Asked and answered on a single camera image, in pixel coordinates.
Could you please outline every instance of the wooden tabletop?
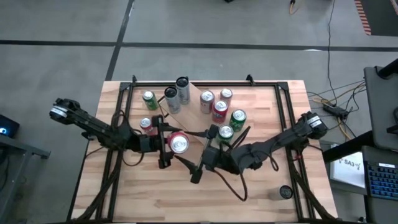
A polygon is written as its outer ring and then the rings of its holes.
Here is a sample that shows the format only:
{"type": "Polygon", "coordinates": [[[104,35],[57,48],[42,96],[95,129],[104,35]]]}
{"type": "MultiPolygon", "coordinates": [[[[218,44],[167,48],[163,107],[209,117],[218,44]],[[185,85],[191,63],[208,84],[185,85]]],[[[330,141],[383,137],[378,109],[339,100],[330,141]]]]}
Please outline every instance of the wooden tabletop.
{"type": "MultiPolygon", "coordinates": [[[[292,105],[296,119],[310,110],[304,82],[301,80],[288,81],[292,105]]],[[[115,111],[120,82],[104,82],[99,100],[96,117],[110,123],[115,111]]],[[[210,89],[216,94],[221,88],[210,89]]],[[[230,87],[234,96],[231,103],[232,111],[244,109],[248,115],[245,126],[251,130],[243,142],[253,143],[266,141],[279,134],[280,120],[275,99],[275,90],[271,87],[230,87]]],[[[147,110],[142,94],[145,90],[152,90],[157,99],[164,92],[164,87],[141,88],[135,87],[130,110],[132,127],[139,128],[139,121],[144,117],[161,114],[160,110],[147,110]]],[[[290,124],[287,114],[285,97],[282,93],[285,118],[290,124]]],[[[170,125],[184,128],[173,116],[165,119],[170,125]]],[[[88,153],[99,148],[98,142],[90,142],[88,153]]],[[[203,144],[190,137],[190,148],[182,157],[197,162],[203,150],[203,144]]],[[[248,185],[249,198],[246,202],[238,200],[227,188],[224,182],[214,173],[203,171],[199,184],[190,183],[190,174],[185,166],[173,159],[172,165],[164,170],[158,168],[159,154],[147,153],[142,163],[136,167],[122,165],[119,180],[118,196],[116,199],[114,222],[294,222],[297,221],[294,200],[273,200],[271,195],[281,185],[289,185],[290,175],[284,149],[273,153],[279,165],[275,172],[269,159],[258,170],[245,170],[244,178],[248,185]]],[[[322,153],[308,147],[303,152],[307,168],[310,188],[320,203],[334,216],[337,216],[335,203],[331,193],[328,176],[323,163],[322,153]]],[[[92,202],[101,186],[106,150],[98,151],[85,160],[81,174],[78,193],[73,208],[72,218],[81,215],[92,202]]],[[[124,153],[126,162],[133,164],[139,155],[131,151],[124,153]]],[[[239,176],[220,171],[236,191],[243,195],[243,187],[239,176]]],[[[110,190],[105,200],[105,216],[108,211],[110,190]]],[[[300,197],[304,214],[308,217],[304,194],[300,190],[300,197]]]]}

